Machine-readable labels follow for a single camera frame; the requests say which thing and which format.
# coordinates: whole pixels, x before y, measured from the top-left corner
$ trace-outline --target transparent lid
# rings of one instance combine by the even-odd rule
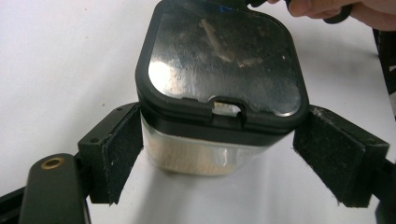
[[[280,117],[299,110],[301,71],[281,24],[217,4],[174,2],[163,8],[148,68],[159,92],[201,103],[226,97]]]

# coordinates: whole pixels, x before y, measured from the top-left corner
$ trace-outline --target hand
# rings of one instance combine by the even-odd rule
[[[396,0],[291,0],[289,12],[294,17],[328,19],[350,4],[353,4],[351,17],[377,30],[396,31]]]

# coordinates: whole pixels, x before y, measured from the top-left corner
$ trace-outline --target black lid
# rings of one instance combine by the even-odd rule
[[[279,134],[307,112],[288,30],[268,15],[214,2],[161,1],[135,80],[142,112],[168,121],[216,127],[214,114],[225,111],[241,119],[241,133]]]

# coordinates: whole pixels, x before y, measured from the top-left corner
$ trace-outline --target plastic container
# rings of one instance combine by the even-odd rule
[[[151,161],[184,174],[227,175],[307,113],[288,30],[215,2],[161,1],[135,80]]]

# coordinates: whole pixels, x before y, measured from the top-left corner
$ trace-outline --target white table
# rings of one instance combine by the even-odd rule
[[[134,69],[158,0],[0,1],[0,195],[29,168],[77,142],[113,108],[137,101]],[[294,19],[284,4],[261,11],[290,30],[310,103],[389,142],[396,123],[370,28]],[[375,223],[338,204],[291,149],[292,134],[234,175],[177,175],[141,153],[118,205],[90,204],[93,223]]]

